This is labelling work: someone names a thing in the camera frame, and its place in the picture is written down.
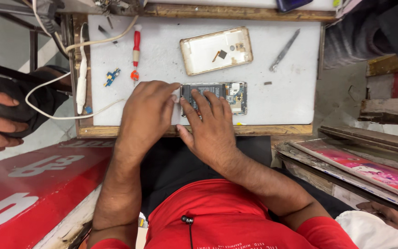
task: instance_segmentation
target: red t-shirt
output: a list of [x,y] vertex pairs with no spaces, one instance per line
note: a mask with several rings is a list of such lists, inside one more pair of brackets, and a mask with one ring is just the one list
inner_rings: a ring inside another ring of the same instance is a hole
[[[194,249],[357,248],[331,218],[308,219],[296,232],[273,222],[255,195],[224,179],[194,182],[170,195],[149,216],[145,248],[191,248],[189,226],[180,220],[182,215],[194,218]],[[92,247],[128,248],[117,239]]]

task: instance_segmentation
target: hairy forearm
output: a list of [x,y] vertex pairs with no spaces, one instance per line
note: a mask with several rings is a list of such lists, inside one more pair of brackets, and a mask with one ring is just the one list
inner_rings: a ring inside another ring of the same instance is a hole
[[115,151],[93,214],[93,229],[134,223],[141,210],[141,158]]
[[256,194],[263,204],[292,229],[311,216],[328,216],[323,207],[299,184],[254,161],[243,153],[228,160],[221,174]]

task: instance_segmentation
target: screwdriver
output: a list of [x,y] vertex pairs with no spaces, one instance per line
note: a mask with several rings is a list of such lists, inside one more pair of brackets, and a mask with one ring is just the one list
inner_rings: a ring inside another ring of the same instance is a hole
[[133,86],[137,80],[139,80],[139,73],[136,71],[136,68],[139,63],[139,44],[141,43],[141,30],[142,25],[136,24],[135,26],[135,47],[133,48],[133,65],[135,66],[135,70],[131,72],[131,79],[133,80]]

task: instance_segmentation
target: white cloth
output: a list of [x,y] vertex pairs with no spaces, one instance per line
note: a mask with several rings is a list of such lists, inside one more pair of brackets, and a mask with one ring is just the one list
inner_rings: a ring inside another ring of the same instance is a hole
[[360,249],[398,249],[398,230],[373,214],[346,211],[336,221]]

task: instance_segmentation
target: blue object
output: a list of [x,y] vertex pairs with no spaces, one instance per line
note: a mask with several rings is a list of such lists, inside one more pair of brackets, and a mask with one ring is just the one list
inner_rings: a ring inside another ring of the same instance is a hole
[[113,83],[114,79],[119,75],[119,72],[121,70],[119,68],[116,68],[113,73],[108,72],[106,77],[107,77],[107,82],[104,83],[104,86],[109,86]]
[[313,0],[276,0],[280,12],[288,12],[311,3]]
[[87,112],[87,114],[91,114],[93,112],[90,106],[85,107],[85,111]]

